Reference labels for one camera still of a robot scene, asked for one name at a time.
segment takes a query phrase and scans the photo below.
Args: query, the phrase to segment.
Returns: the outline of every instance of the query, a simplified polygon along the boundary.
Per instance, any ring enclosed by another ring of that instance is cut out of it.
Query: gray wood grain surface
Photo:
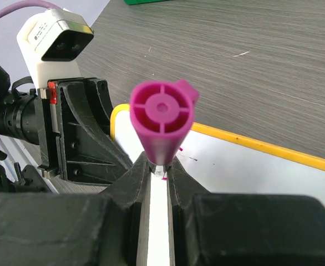
[[[197,122],[325,158],[325,0],[114,0],[93,29],[79,65],[115,105],[187,79]]]

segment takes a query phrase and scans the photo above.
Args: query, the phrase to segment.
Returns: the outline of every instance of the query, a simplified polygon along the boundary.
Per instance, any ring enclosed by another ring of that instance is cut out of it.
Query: red clip
[[[57,84],[55,82],[48,82],[48,88],[50,89],[50,99],[51,104],[57,104]]]

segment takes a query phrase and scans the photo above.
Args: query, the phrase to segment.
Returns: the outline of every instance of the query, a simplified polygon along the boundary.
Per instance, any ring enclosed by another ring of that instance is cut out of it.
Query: marker
[[[194,122],[199,93],[186,80],[146,81],[134,88],[130,120],[151,163],[169,168]]]

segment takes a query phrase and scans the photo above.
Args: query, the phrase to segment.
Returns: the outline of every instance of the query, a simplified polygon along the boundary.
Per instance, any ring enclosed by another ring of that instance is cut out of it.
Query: screw
[[[80,171],[80,169],[75,169],[75,170],[74,170],[74,175],[76,175],[76,176],[81,175],[81,171]]]

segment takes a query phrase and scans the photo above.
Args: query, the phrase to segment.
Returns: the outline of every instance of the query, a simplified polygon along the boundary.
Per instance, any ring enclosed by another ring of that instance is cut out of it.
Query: yellow whiteboard frame
[[[119,112],[129,111],[129,104],[120,104],[113,109],[110,121],[110,135],[115,140],[115,119]],[[325,159],[304,154],[302,152],[293,151],[291,149],[279,147],[263,141],[255,140],[250,137],[241,136],[228,131],[216,129],[199,123],[194,123],[192,129],[195,132],[225,140],[234,144],[238,144],[250,149],[261,151],[266,154],[274,155],[289,161],[307,165],[322,171],[325,171]]]

